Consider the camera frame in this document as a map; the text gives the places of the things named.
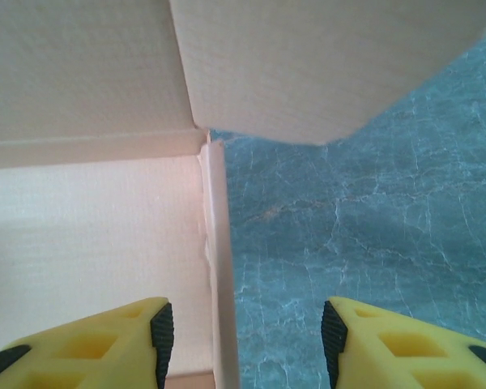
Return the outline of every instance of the blue-green surface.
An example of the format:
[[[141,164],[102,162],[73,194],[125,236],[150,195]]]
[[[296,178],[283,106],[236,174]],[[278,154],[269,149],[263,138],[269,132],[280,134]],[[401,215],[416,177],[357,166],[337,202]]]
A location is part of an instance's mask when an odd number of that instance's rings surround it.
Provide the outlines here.
[[[226,141],[243,388],[328,388],[355,298],[486,340],[486,40],[349,139]]]

